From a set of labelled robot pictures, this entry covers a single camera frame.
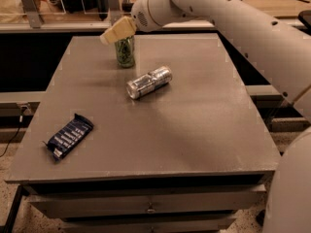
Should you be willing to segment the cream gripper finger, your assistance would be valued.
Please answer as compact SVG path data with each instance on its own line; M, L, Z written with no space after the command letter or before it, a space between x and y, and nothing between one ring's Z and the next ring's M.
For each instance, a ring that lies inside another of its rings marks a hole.
M104 45L113 44L133 36L136 29L137 27L132 17L121 17L100 36L100 41Z

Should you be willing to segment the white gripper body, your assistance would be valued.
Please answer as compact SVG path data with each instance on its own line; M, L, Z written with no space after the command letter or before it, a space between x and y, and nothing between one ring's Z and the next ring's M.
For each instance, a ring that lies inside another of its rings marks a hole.
M168 12L169 0L137 0L131 16L141 31L151 32L167 24Z

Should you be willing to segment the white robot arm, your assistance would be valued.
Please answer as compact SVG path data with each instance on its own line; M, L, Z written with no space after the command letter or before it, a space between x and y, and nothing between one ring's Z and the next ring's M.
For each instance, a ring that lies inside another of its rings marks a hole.
M100 36L104 44L153 32L176 22L204 18L253 67L242 81L270 84L311 120L311 40L303 31L241 0L136 0L130 15ZM311 130L286 148L272 179L262 233L311 233Z

